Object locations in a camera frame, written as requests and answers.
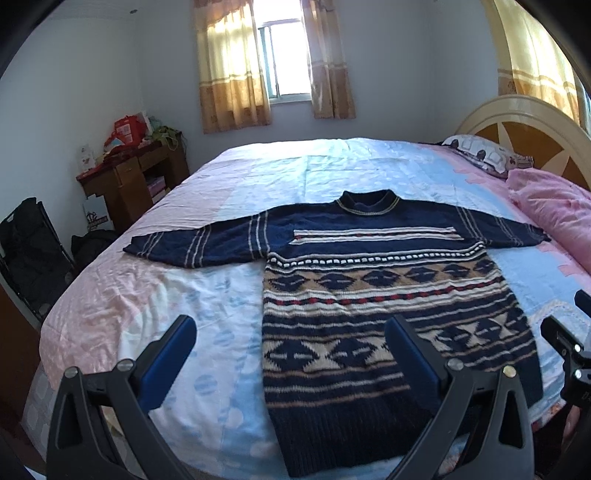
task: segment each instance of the black bag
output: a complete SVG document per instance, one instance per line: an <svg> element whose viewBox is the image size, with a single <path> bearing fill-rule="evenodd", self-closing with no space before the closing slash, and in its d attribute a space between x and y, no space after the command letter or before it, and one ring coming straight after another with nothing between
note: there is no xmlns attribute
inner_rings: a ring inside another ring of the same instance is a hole
<svg viewBox="0 0 591 480"><path fill-rule="evenodd" d="M72 255L76 270L81 272L109 245L119 238L113 230L94 230L85 236L72 235Z"/></svg>
<svg viewBox="0 0 591 480"><path fill-rule="evenodd" d="M74 279L74 265L41 202L23 201L0 223L0 246L0 273L43 321Z"/></svg>

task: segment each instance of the headboard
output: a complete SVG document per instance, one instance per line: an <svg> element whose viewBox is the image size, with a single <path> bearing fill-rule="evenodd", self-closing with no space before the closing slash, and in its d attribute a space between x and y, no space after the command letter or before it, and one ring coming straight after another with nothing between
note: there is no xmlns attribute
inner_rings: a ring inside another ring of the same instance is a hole
<svg viewBox="0 0 591 480"><path fill-rule="evenodd" d="M530 155L535 168L591 190L591 137L542 100L524 95L497 97L472 112L457 133L478 135Z"/></svg>

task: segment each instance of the pillow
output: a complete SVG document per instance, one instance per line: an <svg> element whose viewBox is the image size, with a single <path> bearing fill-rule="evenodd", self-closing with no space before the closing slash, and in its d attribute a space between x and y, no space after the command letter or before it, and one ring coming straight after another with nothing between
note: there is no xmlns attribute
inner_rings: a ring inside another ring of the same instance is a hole
<svg viewBox="0 0 591 480"><path fill-rule="evenodd" d="M591 273L591 193L547 171L511 170L509 196Z"/></svg>
<svg viewBox="0 0 591 480"><path fill-rule="evenodd" d="M454 149L467 161L490 175L504 180L514 168L534 166L532 157L524 157L476 135L454 135L446 138L442 145Z"/></svg>

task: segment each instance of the pink pillow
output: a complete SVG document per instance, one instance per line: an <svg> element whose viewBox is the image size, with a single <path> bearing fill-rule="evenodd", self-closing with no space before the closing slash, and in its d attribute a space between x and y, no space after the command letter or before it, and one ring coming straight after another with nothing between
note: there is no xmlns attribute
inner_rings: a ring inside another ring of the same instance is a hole
<svg viewBox="0 0 591 480"><path fill-rule="evenodd" d="M513 203L591 273L591 193L537 168L511 170L506 185Z"/></svg>

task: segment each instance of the black chair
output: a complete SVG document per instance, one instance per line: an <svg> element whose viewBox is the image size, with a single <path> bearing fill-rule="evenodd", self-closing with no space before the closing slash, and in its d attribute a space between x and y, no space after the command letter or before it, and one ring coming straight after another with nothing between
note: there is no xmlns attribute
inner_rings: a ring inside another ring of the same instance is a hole
<svg viewBox="0 0 591 480"><path fill-rule="evenodd" d="M29 198L0 222L0 274L40 322L74 272L42 202Z"/></svg>

